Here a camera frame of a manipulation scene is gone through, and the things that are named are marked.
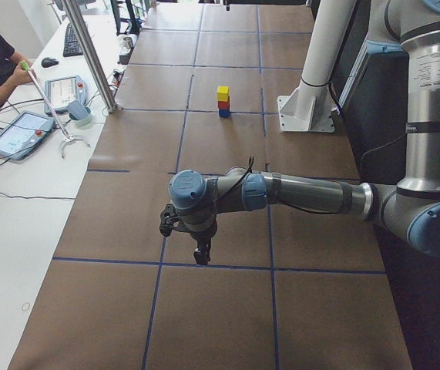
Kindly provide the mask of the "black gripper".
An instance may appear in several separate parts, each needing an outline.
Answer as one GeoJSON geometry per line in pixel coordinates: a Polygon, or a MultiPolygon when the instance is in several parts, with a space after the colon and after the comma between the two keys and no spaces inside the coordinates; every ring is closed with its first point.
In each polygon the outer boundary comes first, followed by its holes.
{"type": "Polygon", "coordinates": [[[217,232],[217,221],[215,220],[209,227],[204,230],[199,231],[191,231],[191,237],[198,243],[204,244],[203,249],[199,249],[198,247],[193,252],[194,259],[196,264],[203,265],[203,261],[205,265],[208,265],[210,262],[210,249],[211,249],[211,241],[217,232]]]}

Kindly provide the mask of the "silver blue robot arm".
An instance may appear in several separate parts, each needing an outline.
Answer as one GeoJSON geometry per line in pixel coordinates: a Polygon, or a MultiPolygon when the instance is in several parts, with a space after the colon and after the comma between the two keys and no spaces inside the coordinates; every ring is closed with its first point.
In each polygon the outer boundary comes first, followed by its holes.
{"type": "Polygon", "coordinates": [[[440,257],[440,1],[375,1],[370,52],[408,55],[405,174],[395,185],[345,177],[298,177],[234,166],[224,175],[194,170],[170,180],[160,233],[189,234],[198,264],[210,262],[217,216],[282,204],[309,214],[353,214],[440,257]]]}

